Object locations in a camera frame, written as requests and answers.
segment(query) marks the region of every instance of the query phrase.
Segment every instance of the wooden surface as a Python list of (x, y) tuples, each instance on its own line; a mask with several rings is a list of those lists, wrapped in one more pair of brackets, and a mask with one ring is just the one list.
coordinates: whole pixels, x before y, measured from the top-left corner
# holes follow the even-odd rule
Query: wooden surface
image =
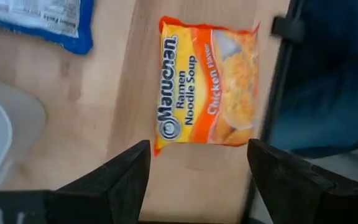
[[(0, 31), (0, 79), (38, 98), (47, 127), (7, 189), (57, 189), (141, 139), (154, 139), (162, 15), (232, 29), (260, 26), (258, 121), (277, 56), (273, 16), (288, 0), (100, 0), (85, 57)], [(247, 193), (246, 147), (166, 147), (152, 159), (141, 220), (236, 223)]]

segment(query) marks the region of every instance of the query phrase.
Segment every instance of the orange package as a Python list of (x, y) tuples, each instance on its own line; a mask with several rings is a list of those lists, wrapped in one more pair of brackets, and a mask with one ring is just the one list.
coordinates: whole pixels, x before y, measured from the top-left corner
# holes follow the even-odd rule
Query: orange package
[(155, 155), (173, 142), (241, 146), (254, 125), (259, 48), (254, 31), (160, 20)]

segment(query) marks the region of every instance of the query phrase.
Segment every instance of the ramen noodle package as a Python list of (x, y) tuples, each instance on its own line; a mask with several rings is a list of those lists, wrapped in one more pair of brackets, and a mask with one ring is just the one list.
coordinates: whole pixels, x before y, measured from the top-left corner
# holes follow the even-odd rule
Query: ramen noodle package
[(252, 136), (259, 49), (254, 31), (160, 20), (155, 155), (173, 142), (241, 146)]

